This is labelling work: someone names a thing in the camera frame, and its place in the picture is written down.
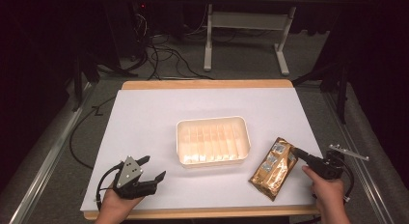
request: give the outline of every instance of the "white plastic tray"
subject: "white plastic tray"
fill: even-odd
[[[177,124],[177,154],[185,168],[241,163],[249,151],[247,127],[241,117]]]

